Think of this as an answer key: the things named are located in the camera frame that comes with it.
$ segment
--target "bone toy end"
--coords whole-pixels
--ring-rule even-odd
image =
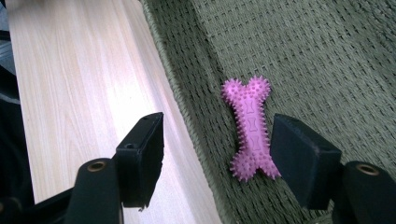
[[[248,181],[261,169],[275,179],[280,176],[270,156],[270,144],[262,103],[270,93],[270,84],[263,77],[253,77],[246,86],[238,79],[222,86],[224,101],[233,107],[240,150],[233,156],[231,171],[239,181]]]

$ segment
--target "wooden table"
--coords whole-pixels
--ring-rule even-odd
[[[163,171],[126,223],[219,223],[212,192],[137,0],[7,0],[35,201],[112,157],[143,116],[162,111]]]

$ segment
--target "dog chew toy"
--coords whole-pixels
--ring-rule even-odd
[[[263,77],[253,77],[246,86],[238,79],[222,86],[224,101],[233,107],[240,149],[233,156],[231,171],[246,182],[261,169],[275,179],[280,176],[271,156],[262,103],[270,93],[270,84]]]

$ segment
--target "spiky rubber bone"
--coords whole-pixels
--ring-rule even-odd
[[[262,103],[270,93],[270,84],[263,77],[253,77],[246,86],[231,79],[222,86],[222,97],[233,107],[240,149],[233,156],[231,171],[239,181],[248,181],[261,169],[275,179],[280,176],[270,156],[270,144]]]

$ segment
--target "green towel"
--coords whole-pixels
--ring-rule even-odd
[[[329,223],[286,183],[232,177],[229,78],[263,75],[263,106],[302,120],[343,151],[396,176],[396,3],[327,0],[141,0],[169,83],[224,223]]]

